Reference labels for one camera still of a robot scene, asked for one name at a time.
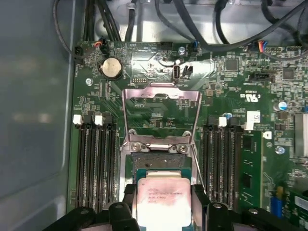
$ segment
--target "mounting screw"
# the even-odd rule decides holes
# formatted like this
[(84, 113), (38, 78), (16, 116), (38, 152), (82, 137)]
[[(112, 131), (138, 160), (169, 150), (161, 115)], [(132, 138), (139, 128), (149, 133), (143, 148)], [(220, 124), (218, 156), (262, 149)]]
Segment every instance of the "mounting screw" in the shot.
[(88, 86), (92, 86), (92, 84), (93, 84), (93, 79), (87, 78), (87, 79), (86, 79), (86, 84), (87, 84)]
[(221, 205), (220, 204), (213, 204), (213, 206), (215, 207), (215, 208), (221, 208)]
[(80, 212), (80, 214), (87, 214), (89, 211), (87, 211), (87, 210), (82, 210), (81, 212)]
[(185, 47), (179, 47), (179, 48), (178, 48), (178, 53), (179, 53), (179, 55), (184, 55), (185, 52), (186, 52)]
[(132, 149), (134, 152), (139, 152), (140, 149), (141, 149), (141, 146), (140, 146), (139, 143), (133, 143), (133, 144), (131, 145), (131, 149)]
[(186, 145), (181, 145), (179, 148), (180, 153), (185, 154), (188, 151), (188, 148)]
[(258, 210), (254, 209), (254, 208), (250, 208), (249, 212), (251, 212), (252, 214), (258, 214)]
[(276, 152), (277, 154), (279, 154), (279, 155), (284, 154), (284, 153), (285, 153), (285, 148), (284, 148), (284, 147), (281, 147), (281, 146), (277, 146), (277, 147), (275, 148), (275, 152)]

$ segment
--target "black dimm slot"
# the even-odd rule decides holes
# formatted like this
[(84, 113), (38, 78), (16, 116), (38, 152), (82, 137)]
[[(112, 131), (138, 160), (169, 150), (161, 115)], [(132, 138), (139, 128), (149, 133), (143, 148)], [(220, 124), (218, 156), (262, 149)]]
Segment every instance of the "black dimm slot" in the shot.
[(234, 203), (234, 146), (235, 146), (235, 132), (231, 128), (228, 135), (228, 153), (229, 153), (229, 164), (228, 164), (228, 202), (230, 208), (233, 208)]
[(229, 131), (224, 132), (224, 156), (223, 156), (223, 203), (229, 205)]
[(208, 163), (207, 163), (207, 169), (208, 169), (208, 193), (210, 201), (212, 201), (213, 195), (214, 195), (214, 136), (215, 132), (209, 131), (208, 136)]
[(86, 179), (87, 179), (87, 185), (86, 185), (86, 207), (92, 207), (90, 202), (90, 195), (91, 192), (91, 159), (92, 159), (92, 142), (93, 142), (93, 130), (89, 129), (89, 135), (87, 139), (87, 148), (86, 148)]
[(84, 176), (84, 154), (85, 154), (85, 143), (86, 143), (86, 131), (79, 129), (78, 137), (78, 153), (77, 153), (77, 181), (76, 181), (76, 203), (75, 207), (82, 206), (83, 198), (83, 176)]
[(106, 165), (107, 165), (107, 194), (106, 203), (113, 202), (114, 175), (115, 175), (115, 131), (107, 131), (106, 139)]
[(209, 161), (209, 131), (204, 127), (203, 134), (203, 181), (205, 184), (205, 191), (209, 192), (209, 171), (208, 171), (208, 161)]
[(242, 134), (243, 132), (236, 132), (235, 139), (234, 139), (234, 202), (233, 202), (233, 209), (235, 212), (238, 212), (238, 200), (239, 200), (239, 180), (240, 180), (240, 168), (241, 168), (241, 142), (242, 142)]
[(94, 186), (94, 160), (95, 160), (95, 155), (96, 155), (96, 150), (95, 150), (95, 142), (96, 142), (96, 130), (92, 129), (90, 131), (91, 136), (90, 136), (90, 155), (89, 155), (89, 169), (88, 169), (88, 177), (87, 177), (87, 193), (88, 193), (88, 207), (93, 207), (93, 186)]
[(105, 130), (99, 131), (100, 136), (97, 145), (97, 191), (96, 191), (96, 212), (103, 209), (104, 200), (104, 172), (105, 172)]
[(218, 201), (219, 186), (219, 162), (220, 162), (220, 132), (214, 132), (214, 155), (213, 155), (213, 200)]
[(224, 172), (224, 144), (225, 144), (225, 132), (224, 132), (224, 128), (221, 128), (219, 131), (219, 152), (218, 154), (218, 201), (219, 202), (223, 202), (223, 189), (224, 189), (224, 185), (223, 185), (223, 172)]

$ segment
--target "motherboard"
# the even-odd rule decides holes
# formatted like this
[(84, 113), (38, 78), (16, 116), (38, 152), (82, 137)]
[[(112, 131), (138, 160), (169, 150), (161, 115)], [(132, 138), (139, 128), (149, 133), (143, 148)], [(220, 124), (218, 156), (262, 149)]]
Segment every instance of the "motherboard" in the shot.
[(140, 170), (177, 169), (202, 182), (211, 201), (295, 220), (285, 192), (308, 177), (307, 96), (308, 58), (275, 61), (249, 46), (202, 53), (196, 43), (105, 42), (76, 60), (67, 210), (100, 211), (123, 199)]

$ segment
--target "black cable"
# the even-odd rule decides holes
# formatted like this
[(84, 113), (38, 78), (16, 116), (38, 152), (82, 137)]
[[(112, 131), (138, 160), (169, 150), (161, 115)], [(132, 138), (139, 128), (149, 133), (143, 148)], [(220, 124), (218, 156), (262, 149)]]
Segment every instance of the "black cable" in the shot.
[(159, 9), (159, 0), (155, 0), (155, 9), (156, 9), (156, 13), (158, 18), (160, 19), (160, 21), (162, 21), (163, 24), (165, 24), (166, 27), (170, 28), (171, 30), (177, 32), (179, 35), (181, 35), (183, 38), (186, 38), (189, 41), (195, 41), (193, 38), (191, 38), (190, 36), (186, 35), (184, 32), (182, 32), (180, 29), (178, 29), (176, 26), (174, 26), (173, 24), (171, 24), (161, 13), (160, 9)]
[(220, 22), (221, 11), (222, 9), (219, 9), (215, 14), (216, 31), (217, 31), (218, 37), (220, 38), (223, 44), (230, 44), (222, 32), (221, 22)]
[(64, 47), (64, 49), (70, 54), (72, 55), (72, 57), (76, 58), (76, 59), (84, 59), (87, 58), (88, 56), (91, 55), (91, 53), (95, 50), (95, 47), (93, 46), (92, 48), (90, 48), (84, 55), (77, 55), (75, 53), (73, 53), (68, 45), (66, 44), (66, 42), (64, 41), (64, 38), (62, 36), (62, 33), (60, 31), (60, 27), (59, 27), (59, 22), (58, 22), (58, 3), (60, 0), (54, 0), (53, 2), (53, 7), (52, 7), (52, 16), (53, 16), (53, 22), (54, 22), (54, 27), (56, 30), (56, 33), (58, 35), (58, 38), (62, 44), (62, 46)]
[(88, 39), (89, 41), (94, 41), (95, 0), (89, 0), (89, 2)]
[(103, 6), (101, 5), (101, 2), (96, 0), (96, 4), (97, 4), (97, 7), (101, 13), (101, 16), (102, 16), (102, 20), (104, 22), (104, 25), (105, 25), (105, 28), (106, 28), (106, 31), (107, 31), (107, 34), (108, 34), (108, 37), (109, 37), (109, 40), (110, 41), (115, 41), (115, 37), (114, 37), (114, 34), (112, 32), (112, 29), (110, 27), (110, 24), (108, 22), (108, 19), (106, 17), (106, 13), (105, 13), (105, 10), (103, 8)]
[(89, 8), (90, 8), (90, 0), (86, 0), (86, 10), (85, 10), (85, 22), (83, 27), (83, 40), (89, 40)]
[(106, 12), (107, 19), (110, 23), (111, 29), (113, 31), (113, 35), (115, 37), (115, 41), (121, 41), (121, 37), (120, 37), (119, 31), (117, 29), (115, 19), (112, 16), (112, 13), (109, 9), (109, 6), (108, 6), (106, 0), (98, 0), (98, 1), (102, 4), (102, 7), (103, 7), (104, 11)]
[(307, 10), (308, 10), (308, 3), (306, 4), (305, 9), (300, 14), (299, 19), (298, 19), (298, 23), (297, 23), (297, 37), (299, 39), (300, 44), (302, 44), (303, 47), (308, 47), (308, 43), (303, 41), (301, 34), (300, 34), (300, 32), (302, 30), (303, 21), (304, 21), (304, 15), (307, 15)]
[[(276, 23), (279, 21), (279, 18), (275, 18), (272, 13), (269, 10), (269, 6), (268, 6), (268, 0), (262, 0), (261, 3), (261, 10), (262, 13), (264, 15), (264, 17), (272, 24)], [(281, 29), (286, 30), (288, 33), (290, 33), (296, 43), (296, 45), (300, 45), (300, 41), (298, 39), (298, 35), (297, 35), (297, 30), (292, 27), (291, 25), (287, 24), (287, 23), (283, 23), (279, 26)]]
[(243, 41), (240, 42), (236, 42), (234, 44), (230, 44), (230, 45), (209, 45), (204, 38), (202, 37), (202, 35), (200, 34), (200, 32), (198, 31), (196, 25), (193, 23), (192, 18), (190, 17), (184, 3), (182, 0), (174, 0), (173, 1), (177, 11), (181, 17), (181, 19), (183, 20), (184, 24), (186, 25), (186, 27), (189, 29), (189, 31), (193, 34), (193, 36), (196, 38), (197, 41), (199, 41), (199, 43), (201, 44), (202, 48), (206, 49), (207, 51), (216, 51), (216, 52), (220, 52), (220, 51), (230, 51), (233, 49), (236, 49), (238, 47), (241, 46), (246, 46), (247, 44), (259, 40), (263, 37), (265, 37), (266, 35), (270, 34), (271, 32), (273, 32), (275, 29), (277, 29), (281, 24), (283, 24), (284, 22), (286, 22), (288, 19), (290, 19), (292, 16), (294, 16), (296, 13), (298, 13), (300, 10), (302, 10), (306, 3), (308, 2), (308, 0), (304, 0), (301, 4), (299, 4), (298, 6), (296, 6), (294, 9), (292, 9), (289, 13), (287, 13), (284, 17), (282, 17), (278, 22), (276, 22), (275, 24), (271, 25), (270, 27), (268, 27), (267, 29), (263, 30), (262, 32), (247, 38)]
[[(136, 4), (137, 0), (132, 0), (131, 3)], [(125, 42), (130, 42), (133, 36), (133, 29), (135, 25), (136, 12), (135, 9), (130, 9), (128, 13), (128, 27), (125, 34)]]
[(222, 32), (221, 22), (220, 22), (221, 12), (226, 7), (227, 3), (228, 0), (218, 0), (214, 7), (216, 31), (218, 37), (220, 38), (223, 44), (230, 44)]

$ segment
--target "blue capacitor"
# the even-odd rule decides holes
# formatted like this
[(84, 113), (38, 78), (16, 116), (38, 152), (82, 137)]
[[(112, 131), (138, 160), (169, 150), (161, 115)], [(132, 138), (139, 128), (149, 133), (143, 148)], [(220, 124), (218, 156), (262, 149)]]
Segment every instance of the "blue capacitor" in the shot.
[(284, 111), (284, 110), (287, 110), (288, 105), (286, 102), (282, 101), (278, 103), (278, 107), (279, 107), (279, 110)]
[(222, 116), (226, 117), (227, 120), (229, 120), (230, 118), (233, 117), (233, 115), (231, 113), (224, 113)]
[(282, 218), (282, 200), (277, 197), (270, 199), (270, 212), (279, 218)]

